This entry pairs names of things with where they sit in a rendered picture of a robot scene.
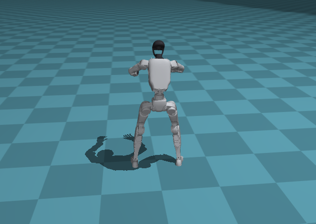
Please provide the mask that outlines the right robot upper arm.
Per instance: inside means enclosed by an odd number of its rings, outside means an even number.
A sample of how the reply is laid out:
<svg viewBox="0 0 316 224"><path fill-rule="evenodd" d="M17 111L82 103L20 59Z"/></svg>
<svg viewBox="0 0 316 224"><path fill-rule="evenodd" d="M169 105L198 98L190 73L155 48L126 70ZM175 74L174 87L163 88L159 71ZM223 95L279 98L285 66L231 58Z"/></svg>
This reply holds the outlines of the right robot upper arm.
<svg viewBox="0 0 316 224"><path fill-rule="evenodd" d="M176 60L172 60L171 62L171 70L177 70L177 72L182 73L184 71L184 66L179 64Z"/></svg>

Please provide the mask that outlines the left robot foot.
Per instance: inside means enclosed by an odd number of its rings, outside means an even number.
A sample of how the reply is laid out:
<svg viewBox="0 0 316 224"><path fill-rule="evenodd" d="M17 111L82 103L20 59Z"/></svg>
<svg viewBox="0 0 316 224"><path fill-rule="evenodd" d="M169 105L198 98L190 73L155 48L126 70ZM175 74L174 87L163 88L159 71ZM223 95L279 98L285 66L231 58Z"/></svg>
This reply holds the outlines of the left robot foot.
<svg viewBox="0 0 316 224"><path fill-rule="evenodd" d="M133 168L137 168L138 167L138 159L136 161L136 159L133 161L133 156L131 157L131 163L132 163L132 167Z"/></svg>

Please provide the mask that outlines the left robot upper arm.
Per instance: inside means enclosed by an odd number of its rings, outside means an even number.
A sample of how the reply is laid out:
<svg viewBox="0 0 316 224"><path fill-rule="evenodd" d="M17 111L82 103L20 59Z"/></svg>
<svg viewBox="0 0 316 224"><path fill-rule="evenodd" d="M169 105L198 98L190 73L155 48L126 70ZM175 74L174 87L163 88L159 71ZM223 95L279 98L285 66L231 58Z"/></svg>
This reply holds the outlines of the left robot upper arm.
<svg viewBox="0 0 316 224"><path fill-rule="evenodd" d="M135 75L139 70L146 70L148 68L149 60L141 60L139 63L128 69L130 75Z"/></svg>

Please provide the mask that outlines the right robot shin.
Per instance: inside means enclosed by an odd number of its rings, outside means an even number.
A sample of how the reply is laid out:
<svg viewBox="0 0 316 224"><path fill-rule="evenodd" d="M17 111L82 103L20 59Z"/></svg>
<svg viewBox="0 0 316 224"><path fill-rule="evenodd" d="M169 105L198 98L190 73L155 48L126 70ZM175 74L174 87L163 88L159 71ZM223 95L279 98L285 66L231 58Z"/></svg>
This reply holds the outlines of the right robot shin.
<svg viewBox="0 0 316 224"><path fill-rule="evenodd" d="M173 142L176 149L176 157L177 160L181 160L181 154L180 154L180 147L181 147L181 133L180 133L180 126L177 125L177 134L173 133Z"/></svg>

